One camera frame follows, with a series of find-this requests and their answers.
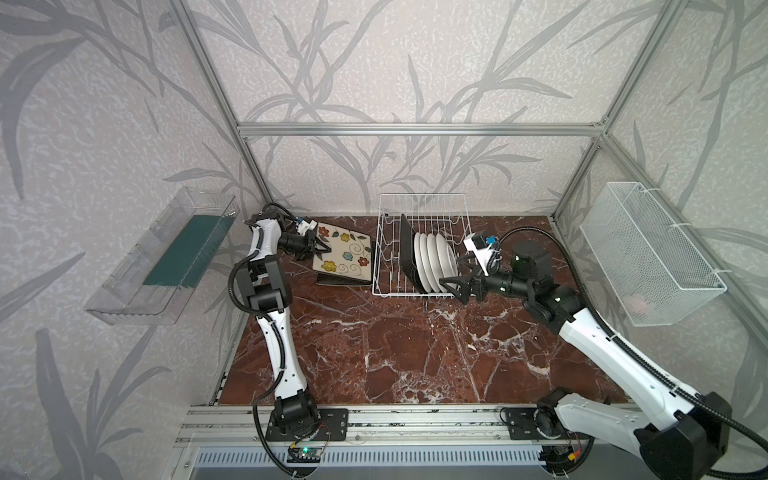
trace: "marble surface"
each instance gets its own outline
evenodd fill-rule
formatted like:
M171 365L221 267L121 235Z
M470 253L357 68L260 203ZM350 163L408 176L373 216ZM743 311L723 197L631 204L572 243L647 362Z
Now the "marble surface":
M322 221L376 232L375 217ZM545 217L470 221L473 231L488 234L519 225L550 230ZM537 234L519 234L526 236ZM555 281L574 286L557 247L546 239L542 244L552 252ZM382 298L369 286L316 285L308 263L284 254L281 265L293 290L296 350L319 404L536 402L557 386L594 400L624 399L592 361L538 325L519 300L489 295L463 306L454 299ZM270 380L263 334L251 319L220 403L249 404Z

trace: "white wire dish rack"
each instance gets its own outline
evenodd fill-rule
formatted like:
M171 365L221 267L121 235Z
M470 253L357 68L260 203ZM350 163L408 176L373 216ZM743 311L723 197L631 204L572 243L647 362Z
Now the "white wire dish rack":
M376 231L376 263L372 291L377 296L451 296L423 293L400 264L402 215L413 232L443 235L456 256L465 253L463 240L471 232L464 194L382 194Z
M680 227L637 182L608 183L581 225L636 326L679 322L726 291Z

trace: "wall-mounted basket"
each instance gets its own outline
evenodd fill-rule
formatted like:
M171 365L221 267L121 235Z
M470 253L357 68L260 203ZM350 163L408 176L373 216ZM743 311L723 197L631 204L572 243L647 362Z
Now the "wall-mounted basket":
M227 235L232 194L183 187L85 310L111 325L173 325Z
M635 326L671 325L726 291L725 282L638 182L611 182L581 225Z

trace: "clear plastic container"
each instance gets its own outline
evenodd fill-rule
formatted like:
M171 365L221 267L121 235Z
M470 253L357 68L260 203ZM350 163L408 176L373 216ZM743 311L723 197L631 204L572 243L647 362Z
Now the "clear plastic container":
M238 214L232 194L183 187L85 310L111 325L173 325Z

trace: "leaf pattern wallpaper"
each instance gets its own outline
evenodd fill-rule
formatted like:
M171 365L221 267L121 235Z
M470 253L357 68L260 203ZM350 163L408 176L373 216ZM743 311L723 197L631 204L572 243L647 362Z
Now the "leaf pattern wallpaper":
M768 2L711 5L686 8L612 133L768 312Z
M3 2L0 38L0 478L156 478L243 318L248 230L174 326L85 302L182 186L263 201L163 2Z
M599 121L661 3L190 6L240 122L459 123ZM380 193L412 191L466 193L473 212L550 213L587 142L249 139L278 201L358 214L375 213Z
M768 2L689 2L611 135L646 170L750 290L768 305L766 140ZM558 224L591 295L635 345L702 392L726 394L735 418L768 434L768 353L722 298L681 322L627 321L578 229L607 181L627 178L607 153ZM718 466L762 467L765 454L737 432Z

